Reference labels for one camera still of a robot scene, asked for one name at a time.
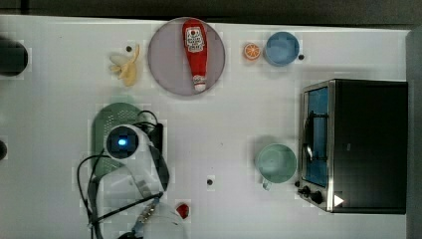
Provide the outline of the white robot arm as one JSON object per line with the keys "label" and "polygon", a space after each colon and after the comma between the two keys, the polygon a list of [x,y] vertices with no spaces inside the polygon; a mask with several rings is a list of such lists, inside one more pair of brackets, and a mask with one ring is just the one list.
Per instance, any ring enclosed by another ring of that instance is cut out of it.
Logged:
{"label": "white robot arm", "polygon": [[169,170],[148,135],[135,125],[117,125],[104,151],[116,168],[92,185],[95,239],[187,239],[181,216],[163,201]]}

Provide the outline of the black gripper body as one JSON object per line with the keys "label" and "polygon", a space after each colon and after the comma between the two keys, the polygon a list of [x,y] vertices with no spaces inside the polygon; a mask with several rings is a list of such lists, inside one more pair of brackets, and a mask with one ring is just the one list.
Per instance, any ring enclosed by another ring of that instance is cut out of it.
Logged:
{"label": "black gripper body", "polygon": [[142,129],[146,132],[151,144],[159,152],[163,150],[163,124],[144,123]]}

